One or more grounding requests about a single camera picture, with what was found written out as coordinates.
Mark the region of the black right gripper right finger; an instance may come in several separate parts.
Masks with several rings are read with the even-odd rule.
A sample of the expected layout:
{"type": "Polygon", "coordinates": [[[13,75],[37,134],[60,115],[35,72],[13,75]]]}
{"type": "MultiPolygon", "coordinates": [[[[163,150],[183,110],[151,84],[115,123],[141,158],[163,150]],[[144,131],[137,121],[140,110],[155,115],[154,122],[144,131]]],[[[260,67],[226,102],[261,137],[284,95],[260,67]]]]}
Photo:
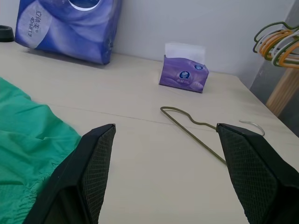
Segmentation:
{"type": "Polygon", "coordinates": [[[224,123],[216,131],[249,224],[299,224],[299,172],[260,134],[224,123]]]}

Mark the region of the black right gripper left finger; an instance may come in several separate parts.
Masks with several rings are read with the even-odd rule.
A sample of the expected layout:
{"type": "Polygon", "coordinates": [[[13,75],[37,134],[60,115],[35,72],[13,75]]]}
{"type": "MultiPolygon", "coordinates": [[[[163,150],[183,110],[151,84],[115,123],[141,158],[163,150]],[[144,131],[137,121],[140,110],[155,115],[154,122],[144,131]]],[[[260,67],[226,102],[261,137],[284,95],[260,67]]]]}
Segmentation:
{"type": "Polygon", "coordinates": [[[115,124],[92,129],[57,166],[23,224],[98,224],[115,124]]]}

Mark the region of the green shorts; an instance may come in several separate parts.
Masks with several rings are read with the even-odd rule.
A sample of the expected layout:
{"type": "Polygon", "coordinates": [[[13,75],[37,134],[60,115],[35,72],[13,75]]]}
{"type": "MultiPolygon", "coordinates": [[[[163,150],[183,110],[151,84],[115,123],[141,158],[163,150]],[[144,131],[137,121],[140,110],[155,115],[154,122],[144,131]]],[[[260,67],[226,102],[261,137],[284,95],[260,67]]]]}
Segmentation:
{"type": "Polygon", "coordinates": [[[80,139],[47,105],[0,77],[0,224],[22,224],[80,139]]]}

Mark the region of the orange plastic hanger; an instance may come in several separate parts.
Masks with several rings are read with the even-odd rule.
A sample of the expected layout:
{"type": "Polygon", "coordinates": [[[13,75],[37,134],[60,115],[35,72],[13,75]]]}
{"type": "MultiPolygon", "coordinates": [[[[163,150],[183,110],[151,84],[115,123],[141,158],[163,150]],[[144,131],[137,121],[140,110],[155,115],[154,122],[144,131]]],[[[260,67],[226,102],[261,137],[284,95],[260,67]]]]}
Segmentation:
{"type": "Polygon", "coordinates": [[[258,42],[257,52],[275,67],[299,69],[299,28],[265,35],[258,42]]]}

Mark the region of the white plastic hanger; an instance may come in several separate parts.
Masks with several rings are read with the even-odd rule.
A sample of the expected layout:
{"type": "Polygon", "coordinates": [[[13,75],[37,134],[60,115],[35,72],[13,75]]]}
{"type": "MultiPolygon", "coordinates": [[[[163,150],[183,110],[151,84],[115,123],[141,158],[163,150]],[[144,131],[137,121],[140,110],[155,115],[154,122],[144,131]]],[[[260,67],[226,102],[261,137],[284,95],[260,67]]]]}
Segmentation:
{"type": "Polygon", "coordinates": [[[288,38],[294,41],[299,40],[299,31],[293,32],[290,29],[277,29],[260,38],[257,45],[257,53],[263,56],[266,60],[271,61],[278,52],[278,47],[288,38]]]}

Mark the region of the olive green plastic hanger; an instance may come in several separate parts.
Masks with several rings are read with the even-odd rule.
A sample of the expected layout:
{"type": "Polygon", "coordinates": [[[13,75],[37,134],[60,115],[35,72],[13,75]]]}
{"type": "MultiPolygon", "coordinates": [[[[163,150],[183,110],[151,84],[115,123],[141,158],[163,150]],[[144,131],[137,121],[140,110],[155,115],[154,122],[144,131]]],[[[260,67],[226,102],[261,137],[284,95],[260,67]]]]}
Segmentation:
{"type": "Polygon", "coordinates": [[[254,42],[255,42],[255,45],[254,45],[254,47],[253,47],[253,52],[254,53],[257,53],[257,45],[258,45],[258,43],[259,43],[259,38],[258,38],[258,36],[264,31],[264,30],[266,30],[266,29],[268,29],[268,28],[271,28],[271,27],[273,27],[273,26],[280,26],[279,27],[279,30],[281,30],[281,29],[283,29],[283,28],[286,28],[286,29],[290,29],[290,30],[295,30],[295,29],[298,29],[299,28],[299,24],[298,25],[296,25],[296,26],[294,26],[294,27],[292,27],[292,26],[289,26],[286,22],[284,22],[284,21],[280,21],[280,22],[275,22],[275,23],[271,23],[271,24],[269,24],[269,25],[267,25],[267,26],[265,26],[265,27],[263,27],[261,30],[259,30],[258,31],[258,33],[255,35],[255,37],[254,37],[254,42]]]}

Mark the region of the wooden rack pole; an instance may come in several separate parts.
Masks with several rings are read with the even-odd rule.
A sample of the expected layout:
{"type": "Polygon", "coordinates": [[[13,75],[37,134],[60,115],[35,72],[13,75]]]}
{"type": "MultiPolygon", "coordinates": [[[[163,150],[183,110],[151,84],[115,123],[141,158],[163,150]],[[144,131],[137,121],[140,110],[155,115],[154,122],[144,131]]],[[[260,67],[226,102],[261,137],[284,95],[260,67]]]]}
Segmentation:
{"type": "Polygon", "coordinates": [[[299,69],[287,69],[266,102],[266,107],[279,116],[299,89],[299,69]]]}

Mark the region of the purple tissue pack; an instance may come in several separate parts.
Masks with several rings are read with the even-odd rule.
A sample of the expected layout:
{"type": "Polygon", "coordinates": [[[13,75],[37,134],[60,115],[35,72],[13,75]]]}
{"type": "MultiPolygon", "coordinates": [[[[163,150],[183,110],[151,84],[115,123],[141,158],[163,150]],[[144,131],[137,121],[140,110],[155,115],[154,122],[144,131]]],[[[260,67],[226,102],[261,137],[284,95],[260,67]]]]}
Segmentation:
{"type": "Polygon", "coordinates": [[[159,84],[202,93],[209,75],[205,57],[205,47],[178,42],[166,43],[159,84]]]}

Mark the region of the blue toilet paper pack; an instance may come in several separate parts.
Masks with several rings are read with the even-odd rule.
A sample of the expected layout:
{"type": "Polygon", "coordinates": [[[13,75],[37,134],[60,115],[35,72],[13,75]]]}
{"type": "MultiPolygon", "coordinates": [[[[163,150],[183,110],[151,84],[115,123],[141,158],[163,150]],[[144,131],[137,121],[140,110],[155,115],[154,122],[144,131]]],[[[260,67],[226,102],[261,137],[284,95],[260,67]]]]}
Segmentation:
{"type": "Polygon", "coordinates": [[[98,64],[108,64],[122,0],[20,0],[15,41],[98,64]]]}

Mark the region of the black round object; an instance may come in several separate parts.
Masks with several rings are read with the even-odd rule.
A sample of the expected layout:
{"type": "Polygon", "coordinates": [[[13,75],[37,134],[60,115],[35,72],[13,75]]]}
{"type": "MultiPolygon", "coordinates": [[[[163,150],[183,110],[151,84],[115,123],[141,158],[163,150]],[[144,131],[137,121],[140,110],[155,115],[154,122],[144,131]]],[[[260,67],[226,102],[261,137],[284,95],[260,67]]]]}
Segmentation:
{"type": "Polygon", "coordinates": [[[13,42],[14,33],[11,27],[0,25],[0,42],[13,42]]]}

